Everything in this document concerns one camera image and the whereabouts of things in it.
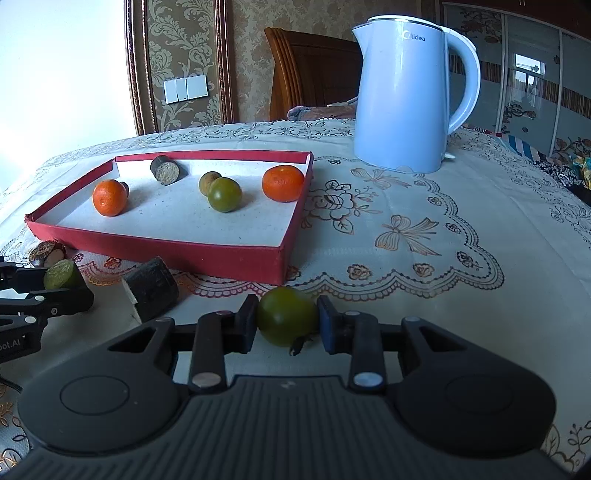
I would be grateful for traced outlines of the green cucumber piece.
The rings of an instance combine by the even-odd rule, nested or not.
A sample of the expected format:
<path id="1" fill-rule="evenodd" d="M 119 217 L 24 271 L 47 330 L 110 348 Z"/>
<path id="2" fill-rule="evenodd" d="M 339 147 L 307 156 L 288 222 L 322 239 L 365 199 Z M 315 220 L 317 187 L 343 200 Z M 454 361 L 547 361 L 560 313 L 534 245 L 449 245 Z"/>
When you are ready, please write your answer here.
<path id="1" fill-rule="evenodd" d="M 70 259 L 63 259 L 52 265 L 44 274 L 46 290 L 74 289 L 84 284 L 77 265 Z"/>

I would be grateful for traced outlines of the green tomato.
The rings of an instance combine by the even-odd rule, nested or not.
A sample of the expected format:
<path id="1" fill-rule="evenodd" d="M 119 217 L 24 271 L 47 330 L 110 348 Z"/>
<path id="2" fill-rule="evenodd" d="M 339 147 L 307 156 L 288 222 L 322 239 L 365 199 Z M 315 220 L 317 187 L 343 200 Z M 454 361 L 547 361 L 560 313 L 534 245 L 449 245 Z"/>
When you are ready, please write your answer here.
<path id="1" fill-rule="evenodd" d="M 217 212 L 231 212 L 242 203 L 242 187 L 228 177 L 217 178 L 209 187 L 207 199 Z"/>
<path id="2" fill-rule="evenodd" d="M 260 298 L 256 318 L 263 338 L 277 347 L 286 347 L 290 356 L 300 354 L 304 344 L 318 332 L 315 303 L 287 286 L 276 287 Z"/>

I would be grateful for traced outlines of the black sugarcane piece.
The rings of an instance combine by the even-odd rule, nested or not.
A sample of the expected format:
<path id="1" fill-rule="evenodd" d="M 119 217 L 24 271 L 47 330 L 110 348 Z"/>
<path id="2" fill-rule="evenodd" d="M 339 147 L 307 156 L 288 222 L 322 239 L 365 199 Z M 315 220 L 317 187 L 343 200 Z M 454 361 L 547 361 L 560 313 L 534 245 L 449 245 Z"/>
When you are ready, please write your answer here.
<path id="1" fill-rule="evenodd" d="M 160 257 L 139 265 L 125 274 L 121 282 L 133 315 L 141 323 L 162 316 L 177 303 L 177 283 Z"/>
<path id="2" fill-rule="evenodd" d="M 181 176 L 181 169 L 166 155 L 158 155 L 150 163 L 150 171 L 155 180 L 163 185 L 169 186 L 175 183 Z"/>

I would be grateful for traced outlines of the large orange tangerine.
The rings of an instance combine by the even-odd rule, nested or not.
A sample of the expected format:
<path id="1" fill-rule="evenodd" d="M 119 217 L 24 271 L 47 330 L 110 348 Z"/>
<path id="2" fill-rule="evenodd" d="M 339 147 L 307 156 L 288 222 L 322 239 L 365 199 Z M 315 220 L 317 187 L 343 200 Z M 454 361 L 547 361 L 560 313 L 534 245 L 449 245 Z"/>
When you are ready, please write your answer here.
<path id="1" fill-rule="evenodd" d="M 92 203 L 100 215 L 115 217 L 125 209 L 127 198 L 120 182 L 109 179 L 99 182 L 94 187 Z"/>

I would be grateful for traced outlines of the small orange tangerine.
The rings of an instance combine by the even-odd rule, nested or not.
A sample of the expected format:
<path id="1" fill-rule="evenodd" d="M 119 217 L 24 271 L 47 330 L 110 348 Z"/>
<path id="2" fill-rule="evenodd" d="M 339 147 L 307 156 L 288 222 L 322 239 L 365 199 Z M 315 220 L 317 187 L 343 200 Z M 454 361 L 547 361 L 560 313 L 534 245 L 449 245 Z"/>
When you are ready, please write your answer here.
<path id="1" fill-rule="evenodd" d="M 267 198 L 281 203 L 297 201 L 304 186 L 304 174 L 291 165 L 279 165 L 263 174 L 262 188 Z"/>

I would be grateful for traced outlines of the dark brown dried fruit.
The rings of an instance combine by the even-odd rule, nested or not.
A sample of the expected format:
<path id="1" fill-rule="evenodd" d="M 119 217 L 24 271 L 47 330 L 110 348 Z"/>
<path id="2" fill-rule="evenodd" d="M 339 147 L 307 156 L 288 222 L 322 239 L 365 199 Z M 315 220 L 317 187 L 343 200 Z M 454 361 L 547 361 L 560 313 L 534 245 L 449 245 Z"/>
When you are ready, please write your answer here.
<path id="1" fill-rule="evenodd" d="M 57 241 L 43 241 L 29 253 L 29 263 L 35 268 L 49 268 L 66 258 L 66 248 Z"/>

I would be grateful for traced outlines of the red shallow cardboard tray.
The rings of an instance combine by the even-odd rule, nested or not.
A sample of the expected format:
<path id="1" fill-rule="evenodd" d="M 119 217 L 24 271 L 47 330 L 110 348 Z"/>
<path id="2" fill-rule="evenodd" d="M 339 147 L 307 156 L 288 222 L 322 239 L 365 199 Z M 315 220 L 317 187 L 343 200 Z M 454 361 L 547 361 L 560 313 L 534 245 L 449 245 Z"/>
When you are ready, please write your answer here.
<path id="1" fill-rule="evenodd" d="M 185 172 L 169 186 L 149 165 L 155 153 L 114 156 L 88 171 L 71 171 L 59 191 L 25 217 L 40 240 L 145 262 L 160 257 L 171 269 L 279 285 L 287 275 L 305 198 L 280 203 L 263 193 L 263 174 L 279 165 L 297 167 L 311 180 L 310 152 L 266 150 L 169 151 Z M 216 171 L 242 187 L 242 205 L 221 213 L 198 191 L 199 178 Z M 122 213 L 100 215 L 94 187 L 114 179 L 129 186 Z"/>

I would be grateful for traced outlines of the left brown longan fruit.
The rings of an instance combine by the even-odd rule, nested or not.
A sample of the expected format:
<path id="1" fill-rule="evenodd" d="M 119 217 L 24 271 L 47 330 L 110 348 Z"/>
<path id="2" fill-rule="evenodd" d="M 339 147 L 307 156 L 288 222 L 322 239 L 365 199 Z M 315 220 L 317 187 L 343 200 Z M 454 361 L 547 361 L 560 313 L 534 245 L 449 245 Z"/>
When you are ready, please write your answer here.
<path id="1" fill-rule="evenodd" d="M 120 182 L 120 185 L 122 186 L 122 188 L 125 191 L 126 198 L 128 198 L 128 196 L 129 196 L 129 186 L 125 182 Z"/>

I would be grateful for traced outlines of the brown longan fruit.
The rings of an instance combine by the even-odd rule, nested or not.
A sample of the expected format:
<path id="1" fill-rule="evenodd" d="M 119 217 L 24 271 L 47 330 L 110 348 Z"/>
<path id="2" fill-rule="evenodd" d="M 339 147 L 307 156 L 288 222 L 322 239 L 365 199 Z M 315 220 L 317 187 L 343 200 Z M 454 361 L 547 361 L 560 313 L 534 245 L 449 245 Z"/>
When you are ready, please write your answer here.
<path id="1" fill-rule="evenodd" d="M 128 198 L 128 196 L 129 196 L 129 186 L 125 182 L 120 182 L 120 185 L 122 186 L 122 188 L 125 191 L 126 198 Z"/>
<path id="2" fill-rule="evenodd" d="M 221 178 L 221 174 L 216 171 L 209 171 L 202 175 L 198 182 L 199 192 L 207 197 L 209 191 L 211 190 L 211 184 L 214 183 L 214 181 L 218 178 Z"/>

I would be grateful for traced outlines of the right brown longan fruit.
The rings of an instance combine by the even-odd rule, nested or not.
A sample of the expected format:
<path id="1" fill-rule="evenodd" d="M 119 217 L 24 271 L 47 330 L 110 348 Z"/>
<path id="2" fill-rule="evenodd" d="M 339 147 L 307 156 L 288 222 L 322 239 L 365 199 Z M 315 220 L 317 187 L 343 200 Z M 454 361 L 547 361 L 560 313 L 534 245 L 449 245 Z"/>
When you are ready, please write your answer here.
<path id="1" fill-rule="evenodd" d="M 211 190 L 211 184 L 214 183 L 214 181 L 218 178 L 221 178 L 221 174 L 216 171 L 209 171 L 202 175 L 198 182 L 199 192 L 207 197 L 209 191 Z"/>

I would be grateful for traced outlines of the bedding pile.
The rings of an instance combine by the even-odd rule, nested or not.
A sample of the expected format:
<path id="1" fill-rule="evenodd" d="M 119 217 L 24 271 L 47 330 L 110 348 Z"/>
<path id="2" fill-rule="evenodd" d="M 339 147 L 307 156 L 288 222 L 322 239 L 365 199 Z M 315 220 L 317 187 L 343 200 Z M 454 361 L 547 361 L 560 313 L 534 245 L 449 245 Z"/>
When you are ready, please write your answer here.
<path id="1" fill-rule="evenodd" d="M 295 106 L 287 111 L 287 119 L 297 121 L 315 121 L 318 119 L 355 119 L 358 98 L 344 102 L 335 102 L 321 107 Z"/>

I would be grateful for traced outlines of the white electric kettle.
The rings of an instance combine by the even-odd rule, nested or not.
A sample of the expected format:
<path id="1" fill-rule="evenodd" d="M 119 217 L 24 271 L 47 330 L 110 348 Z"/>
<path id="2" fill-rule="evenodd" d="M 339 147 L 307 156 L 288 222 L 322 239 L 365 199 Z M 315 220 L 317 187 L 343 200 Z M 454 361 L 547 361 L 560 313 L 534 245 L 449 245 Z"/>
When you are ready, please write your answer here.
<path id="1" fill-rule="evenodd" d="M 385 169 L 440 169 L 448 136 L 470 117 L 481 89 L 477 48 L 433 22 L 381 15 L 356 26 L 363 68 L 353 152 Z"/>

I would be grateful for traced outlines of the brown wooden headboard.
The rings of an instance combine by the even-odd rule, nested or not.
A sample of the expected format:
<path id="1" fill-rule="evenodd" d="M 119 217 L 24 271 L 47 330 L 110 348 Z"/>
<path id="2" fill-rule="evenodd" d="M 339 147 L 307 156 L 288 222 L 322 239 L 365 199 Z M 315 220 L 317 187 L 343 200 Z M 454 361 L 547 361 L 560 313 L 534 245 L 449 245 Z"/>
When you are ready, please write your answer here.
<path id="1" fill-rule="evenodd" d="M 273 54 L 270 120 L 287 118 L 296 106 L 321 107 L 356 97 L 363 57 L 358 43 L 267 27 Z"/>

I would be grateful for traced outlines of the white wall switch panel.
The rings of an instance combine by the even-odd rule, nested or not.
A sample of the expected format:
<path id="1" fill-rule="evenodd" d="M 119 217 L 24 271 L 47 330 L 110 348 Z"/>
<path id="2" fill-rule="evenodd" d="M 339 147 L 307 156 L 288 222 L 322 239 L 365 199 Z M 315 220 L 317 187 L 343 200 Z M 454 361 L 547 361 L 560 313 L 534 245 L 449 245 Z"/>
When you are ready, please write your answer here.
<path id="1" fill-rule="evenodd" d="M 208 85 L 205 75 L 166 80 L 163 83 L 163 90 L 166 104 L 190 101 L 208 96 Z"/>

